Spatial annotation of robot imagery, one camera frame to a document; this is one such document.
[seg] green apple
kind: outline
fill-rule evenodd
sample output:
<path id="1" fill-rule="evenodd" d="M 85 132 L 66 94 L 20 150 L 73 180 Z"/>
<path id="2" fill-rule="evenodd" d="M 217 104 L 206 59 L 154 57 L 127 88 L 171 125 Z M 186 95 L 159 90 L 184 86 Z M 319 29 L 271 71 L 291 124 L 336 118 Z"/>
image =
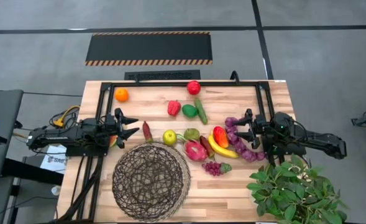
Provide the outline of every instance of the green apple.
<path id="1" fill-rule="evenodd" d="M 163 142 L 168 146 L 176 144 L 177 142 L 176 132 L 174 132 L 174 130 L 165 131 L 163 134 Z"/>

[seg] green plant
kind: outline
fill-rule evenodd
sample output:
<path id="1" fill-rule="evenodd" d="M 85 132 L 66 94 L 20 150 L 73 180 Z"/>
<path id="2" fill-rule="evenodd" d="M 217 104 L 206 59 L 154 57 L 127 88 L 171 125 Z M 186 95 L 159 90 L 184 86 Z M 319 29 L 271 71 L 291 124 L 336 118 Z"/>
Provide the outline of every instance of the green plant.
<path id="1" fill-rule="evenodd" d="M 281 166 L 261 167 L 248 184 L 257 204 L 259 216 L 274 215 L 282 224 L 339 224 L 347 215 L 337 209 L 340 190 L 334 191 L 331 181 L 318 175 L 319 168 L 307 168 L 295 155 Z"/>

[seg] woven basket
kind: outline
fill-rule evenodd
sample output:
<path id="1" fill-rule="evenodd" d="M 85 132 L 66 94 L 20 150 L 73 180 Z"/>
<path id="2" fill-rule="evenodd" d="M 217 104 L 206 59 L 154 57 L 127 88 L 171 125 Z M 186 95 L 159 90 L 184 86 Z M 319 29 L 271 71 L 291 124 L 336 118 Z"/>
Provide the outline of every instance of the woven basket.
<path id="1" fill-rule="evenodd" d="M 127 216 L 157 222 L 179 209 L 190 183 L 190 170 L 175 148 L 162 142 L 144 143 L 119 159 L 112 177 L 112 192 Z"/>

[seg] purple grapes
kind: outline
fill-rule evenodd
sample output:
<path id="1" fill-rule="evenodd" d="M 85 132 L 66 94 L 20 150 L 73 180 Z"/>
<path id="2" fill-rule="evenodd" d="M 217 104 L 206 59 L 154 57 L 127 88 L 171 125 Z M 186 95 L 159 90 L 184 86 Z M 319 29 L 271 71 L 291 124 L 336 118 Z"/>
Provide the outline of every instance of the purple grapes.
<path id="1" fill-rule="evenodd" d="M 208 162 L 206 164 L 202 164 L 202 167 L 206 172 L 210 173 L 213 176 L 220 176 L 222 173 L 220 172 L 221 164 L 217 162 Z"/>

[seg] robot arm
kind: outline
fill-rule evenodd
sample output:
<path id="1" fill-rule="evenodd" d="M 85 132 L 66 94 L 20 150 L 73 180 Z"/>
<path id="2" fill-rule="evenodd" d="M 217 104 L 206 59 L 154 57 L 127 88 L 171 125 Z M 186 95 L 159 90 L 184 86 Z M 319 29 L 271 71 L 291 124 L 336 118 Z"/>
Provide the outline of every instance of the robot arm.
<path id="1" fill-rule="evenodd" d="M 334 134 L 308 131 L 285 113 L 276 113 L 270 122 L 266 122 L 262 115 L 256 115 L 254 121 L 252 117 L 252 110 L 248 109 L 245 117 L 236 121 L 235 125 L 249 124 L 249 130 L 235 135 L 251 142 L 254 149 L 259 147 L 260 139 L 257 135 L 261 135 L 264 152 L 271 164 L 275 164 L 273 155 L 278 155 L 280 161 L 283 161 L 284 154 L 306 154 L 304 147 L 321 150 L 336 159 L 347 156 L 345 142 L 341 138 Z"/>
<path id="2" fill-rule="evenodd" d="M 27 146 L 36 150 L 49 144 L 62 144 L 67 148 L 67 156 L 103 156 L 106 153 L 104 151 L 108 151 L 113 135 L 117 136 L 117 145 L 124 148 L 123 140 L 127 140 L 139 128 L 124 130 L 122 125 L 136 121 L 138 119 L 125 117 L 121 109 L 117 108 L 115 118 L 107 114 L 103 123 L 95 118 L 86 118 L 66 129 L 37 128 L 29 133 Z"/>

